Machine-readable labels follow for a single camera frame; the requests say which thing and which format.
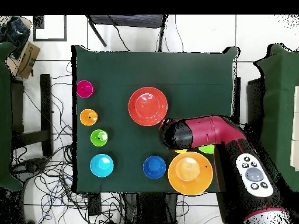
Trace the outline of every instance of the dark green tablecloth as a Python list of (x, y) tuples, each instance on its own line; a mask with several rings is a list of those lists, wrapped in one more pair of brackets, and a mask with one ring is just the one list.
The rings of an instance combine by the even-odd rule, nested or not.
[[(128, 113), (132, 93), (144, 86), (161, 90), (168, 101), (167, 117), (189, 118), (202, 115), (231, 115), (233, 59), (235, 47), (224, 54), (155, 53), (155, 52), (91, 52), (80, 46), (73, 48), (77, 57), (77, 81), (88, 80), (95, 94), (87, 99), (77, 97), (77, 191), (78, 192), (174, 192), (167, 171), (153, 180), (142, 170), (143, 161), (158, 155), (167, 167), (177, 155), (168, 151), (158, 138), (159, 125), (143, 127)], [(87, 127), (79, 115), (93, 109), (99, 119)], [(92, 145), (93, 130), (109, 135), (103, 147)], [(114, 170), (98, 178), (89, 168), (91, 159), (100, 153), (114, 161)], [(207, 155), (213, 168), (213, 156)], [(209, 192), (217, 192), (214, 175)]]
[(6, 59), (15, 49), (10, 42), (0, 43), (0, 187), (11, 191), (19, 191), (23, 187), (9, 172), (12, 155), (12, 99), (11, 72), (6, 65)]
[(299, 172), (290, 166), (294, 94), (299, 85), (299, 52), (274, 44), (256, 65), (265, 77), (266, 87), (261, 143), (290, 188), (299, 192)]

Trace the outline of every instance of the orange plate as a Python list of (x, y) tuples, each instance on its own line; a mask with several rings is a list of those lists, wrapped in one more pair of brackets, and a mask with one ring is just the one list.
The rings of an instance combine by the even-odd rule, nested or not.
[(131, 118), (142, 126), (152, 126), (162, 121), (167, 112), (165, 95), (154, 87), (142, 87), (128, 101)]
[[(181, 158), (193, 158), (200, 166), (198, 177), (191, 181), (183, 181), (176, 175), (176, 164)], [(168, 180), (171, 186), (184, 195), (198, 195), (203, 193), (211, 184), (213, 168), (203, 155), (196, 152), (185, 152), (177, 155), (169, 165)]]

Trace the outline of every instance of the black chair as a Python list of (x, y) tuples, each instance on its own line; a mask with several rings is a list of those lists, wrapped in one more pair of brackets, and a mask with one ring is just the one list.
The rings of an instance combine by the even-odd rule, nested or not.
[(162, 51), (162, 39), (164, 35), (165, 22), (168, 15), (86, 15), (88, 23), (96, 36), (103, 44), (107, 46), (99, 32), (97, 31), (95, 24), (101, 25), (113, 25), (116, 26), (128, 26), (128, 27), (147, 27), (152, 29), (160, 28), (159, 32), (159, 47), (158, 51)]

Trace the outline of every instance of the pink cup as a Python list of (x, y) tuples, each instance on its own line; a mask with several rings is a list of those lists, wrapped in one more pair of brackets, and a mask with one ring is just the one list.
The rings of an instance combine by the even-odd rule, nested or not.
[(77, 83), (77, 95), (82, 98), (92, 96), (95, 92), (95, 88), (87, 80), (81, 80)]

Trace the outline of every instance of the metal stand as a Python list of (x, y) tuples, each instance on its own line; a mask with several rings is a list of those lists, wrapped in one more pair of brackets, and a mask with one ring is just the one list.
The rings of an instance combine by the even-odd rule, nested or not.
[(88, 18), (88, 24), (90, 25), (90, 27), (92, 28), (92, 30), (95, 32), (96, 36), (98, 37), (98, 39), (100, 40), (100, 42), (103, 44), (104, 47), (107, 46), (107, 44), (105, 43), (105, 41), (103, 40), (102, 36), (99, 34), (99, 32), (97, 31), (95, 25), (92, 23), (91, 19)]
[(13, 135), (12, 149), (21, 148), (30, 144), (41, 142), (44, 156), (51, 156), (53, 153), (51, 143), (51, 87), (50, 75), (40, 75), (40, 98), (41, 98), (41, 131), (23, 133), (23, 91), (24, 86), (20, 81), (13, 81), (12, 86), (12, 114), (13, 114)]
[[(90, 16), (86, 15), (87, 19), (88, 19), (88, 23), (90, 25), (90, 27), (92, 28), (92, 30), (95, 32), (96, 36), (98, 37), (98, 39), (100, 40), (100, 42), (103, 44), (104, 47), (107, 46), (107, 44), (105, 43), (105, 41), (103, 40), (102, 36), (99, 34), (99, 32), (97, 31), (95, 25), (93, 24), (93, 22), (91, 21)], [(158, 47), (158, 52), (162, 52), (162, 40), (163, 40), (163, 35), (164, 35), (164, 29), (165, 29), (165, 22), (167, 19), (168, 15), (163, 15), (163, 20), (162, 20), (162, 26), (160, 29), (160, 35), (159, 35), (159, 47)]]

